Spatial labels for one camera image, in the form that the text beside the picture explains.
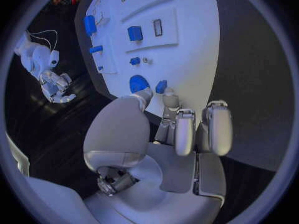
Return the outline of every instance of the black floor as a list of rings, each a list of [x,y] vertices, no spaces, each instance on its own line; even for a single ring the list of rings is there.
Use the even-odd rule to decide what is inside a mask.
[[[48,7],[29,30],[58,31],[60,62],[57,73],[73,79],[71,91],[77,98],[68,104],[50,104],[39,83],[15,56],[7,81],[7,130],[29,157],[30,175],[70,187],[86,198],[97,191],[96,175],[83,160],[85,133],[97,113],[110,100],[98,94],[86,71],[75,35],[76,7]],[[54,34],[48,38],[54,43]],[[152,125],[152,135],[156,126]],[[244,210],[264,190],[274,173],[222,159],[227,178],[227,200],[215,223],[226,223]]]

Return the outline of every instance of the wire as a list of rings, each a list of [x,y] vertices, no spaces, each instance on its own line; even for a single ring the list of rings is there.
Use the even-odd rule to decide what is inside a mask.
[[[31,33],[31,32],[29,32],[29,34],[32,36],[32,35],[37,35],[37,34],[42,34],[42,33],[45,33],[45,32],[49,32],[49,31],[53,31],[53,32],[55,32],[55,34],[56,34],[56,41],[55,41],[55,45],[54,45],[54,47],[53,47],[53,50],[55,50],[55,48],[56,48],[56,45],[57,45],[57,41],[58,41],[58,32],[56,31],[56,30],[53,30],[53,29],[50,29],[50,30],[45,30],[45,31],[40,31],[40,32],[34,32],[34,33]]]
[[[46,41],[48,44],[49,44],[49,47],[50,47],[50,50],[52,50],[51,48],[51,43],[49,42],[49,40],[47,40],[46,38],[42,38],[42,37],[38,37],[38,36],[34,36],[32,34],[29,33],[30,36],[34,37],[34,38],[37,38],[37,39],[41,39],[41,40],[44,40]]]

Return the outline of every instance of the dark floor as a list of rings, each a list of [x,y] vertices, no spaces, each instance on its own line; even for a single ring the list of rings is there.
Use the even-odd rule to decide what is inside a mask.
[[[77,98],[68,104],[50,104],[39,83],[15,56],[7,81],[7,130],[29,157],[30,175],[70,187],[84,199],[97,191],[96,175],[83,160],[83,140],[96,114],[110,100],[98,94],[89,78],[75,35],[76,7],[48,7],[32,22],[30,32],[58,31],[57,72],[73,79]],[[54,34],[47,36],[54,43]],[[151,126],[152,136],[156,129]],[[227,178],[227,200],[215,223],[226,223],[244,210],[267,186],[274,173],[222,158]]]

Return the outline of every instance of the cable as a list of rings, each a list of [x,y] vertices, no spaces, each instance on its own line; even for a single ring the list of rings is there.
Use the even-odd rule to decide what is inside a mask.
[[[57,45],[57,41],[58,41],[58,32],[56,31],[56,30],[53,30],[53,29],[50,29],[50,30],[45,30],[45,31],[40,31],[40,32],[34,32],[34,33],[31,33],[31,32],[29,32],[29,34],[30,35],[37,35],[37,34],[42,34],[42,33],[45,33],[45,32],[49,32],[49,31],[53,31],[53,32],[55,32],[55,34],[56,34],[56,41],[55,41],[55,45],[54,45],[54,47],[53,47],[53,50],[55,50],[55,48],[56,48],[56,45]]]
[[[41,39],[41,40],[45,40],[46,42],[48,42],[49,44],[49,47],[50,47],[50,50],[52,50],[51,48],[51,43],[46,39],[46,38],[42,38],[42,37],[37,37],[37,36],[33,36],[32,34],[29,33],[30,36],[34,37],[34,38],[37,38],[37,39]]]

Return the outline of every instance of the blue switch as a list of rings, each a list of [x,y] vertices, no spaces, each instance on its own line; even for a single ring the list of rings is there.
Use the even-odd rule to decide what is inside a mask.
[[[131,26],[128,28],[130,41],[141,41],[143,39],[141,27]]]
[[[92,33],[97,31],[95,18],[92,15],[86,16],[84,18],[84,25],[88,36],[91,36]]]
[[[94,46],[89,48],[89,53],[95,53],[98,51],[103,51],[103,46]]]
[[[130,60],[130,63],[134,66],[134,65],[138,65],[140,64],[140,58],[139,57],[135,57],[135,58],[132,58]]]
[[[132,93],[142,91],[150,87],[148,81],[141,75],[134,75],[130,78],[130,90]]]
[[[163,94],[167,88],[167,81],[160,81],[156,86],[156,93]]]

